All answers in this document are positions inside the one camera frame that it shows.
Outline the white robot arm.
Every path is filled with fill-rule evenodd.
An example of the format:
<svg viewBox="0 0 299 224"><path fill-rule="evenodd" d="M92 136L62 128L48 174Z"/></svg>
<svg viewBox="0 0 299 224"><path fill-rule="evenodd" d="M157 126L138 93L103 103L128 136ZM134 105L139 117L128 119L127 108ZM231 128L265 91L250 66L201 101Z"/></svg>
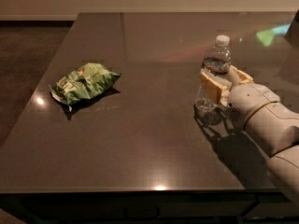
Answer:
<svg viewBox="0 0 299 224"><path fill-rule="evenodd" d="M212 102L224 108L232 124L269 157L267 175L271 182L299 205L299 114L234 66L229 68L228 77L203 69L200 83Z"/></svg>

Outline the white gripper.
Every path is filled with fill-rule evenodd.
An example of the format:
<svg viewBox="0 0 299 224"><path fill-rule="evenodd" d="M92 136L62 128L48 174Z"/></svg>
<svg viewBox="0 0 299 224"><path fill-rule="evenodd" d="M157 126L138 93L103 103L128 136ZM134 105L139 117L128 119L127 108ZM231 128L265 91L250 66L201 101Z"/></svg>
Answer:
<svg viewBox="0 0 299 224"><path fill-rule="evenodd" d="M233 65L226 78L205 71L200 74L200 82L208 98L226 108L228 118L237 129L244 130L249 119L264 106L280 102L274 92L255 83L253 77Z"/></svg>

